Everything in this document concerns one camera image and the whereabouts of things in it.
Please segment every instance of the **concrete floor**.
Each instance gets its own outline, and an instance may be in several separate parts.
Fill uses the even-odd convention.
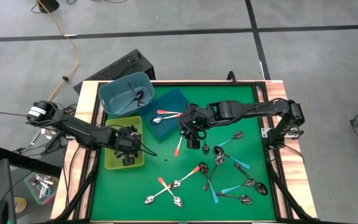
[[[358,0],[251,0],[258,27],[358,25]],[[47,15],[31,13],[33,0],[0,0],[0,37],[58,35]],[[54,16],[66,34],[176,29],[250,28],[243,0],[128,0],[123,4],[59,1]],[[306,116],[300,144],[320,219],[358,223],[358,138],[349,120],[358,113],[358,29],[260,33],[270,76],[284,80],[287,95]],[[69,105],[72,86],[139,49],[157,79],[260,80],[254,36],[171,35],[75,40],[80,65],[54,101]],[[74,65],[66,40],[0,42],[0,111],[26,113],[45,100]],[[0,115],[0,146],[27,145],[37,129]],[[63,154],[55,154],[61,159]],[[13,181],[26,171],[14,171]],[[24,184],[15,188],[26,197]],[[48,218],[51,206],[29,208],[21,223]]]

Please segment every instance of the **green mat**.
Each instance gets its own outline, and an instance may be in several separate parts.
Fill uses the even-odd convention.
[[[155,99],[173,88],[178,88],[189,102],[202,108],[205,108],[207,103],[222,100],[254,102],[251,86],[155,86]],[[145,155],[145,164],[142,167],[107,170],[104,168],[102,151],[91,211],[92,221],[275,219],[257,118],[243,119],[230,126],[208,130],[207,143],[211,148],[208,155],[204,155],[202,149],[187,149],[186,141],[182,141],[179,156],[174,157],[173,153],[180,138],[179,130],[164,141],[157,141],[146,126],[143,127],[145,145],[158,156]],[[249,195],[253,199],[251,205],[243,205],[238,199],[226,197],[219,197],[219,203],[215,204],[211,192],[203,190],[206,177],[197,172],[184,180],[179,189],[173,190],[176,196],[182,198],[184,208],[177,208],[167,191],[156,197],[153,204],[144,205],[146,196],[154,195],[163,189],[158,177],[162,177],[169,184],[187,175],[201,161],[209,166],[210,175],[214,167],[213,146],[231,138],[236,131],[243,131],[244,137],[227,143],[223,148],[230,156],[250,164],[249,174],[267,186],[267,196],[259,195],[255,188],[240,187],[228,194]],[[226,158],[224,164],[216,169],[212,181],[215,191],[234,187],[245,181],[244,175],[236,170],[233,164],[232,160]]]

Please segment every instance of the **black pole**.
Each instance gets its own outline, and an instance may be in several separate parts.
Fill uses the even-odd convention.
[[[37,159],[31,159],[27,156],[22,156],[3,148],[0,148],[0,160],[1,159],[9,159],[9,163],[13,166],[58,178],[60,177],[60,172],[62,171],[60,167],[39,161]]]

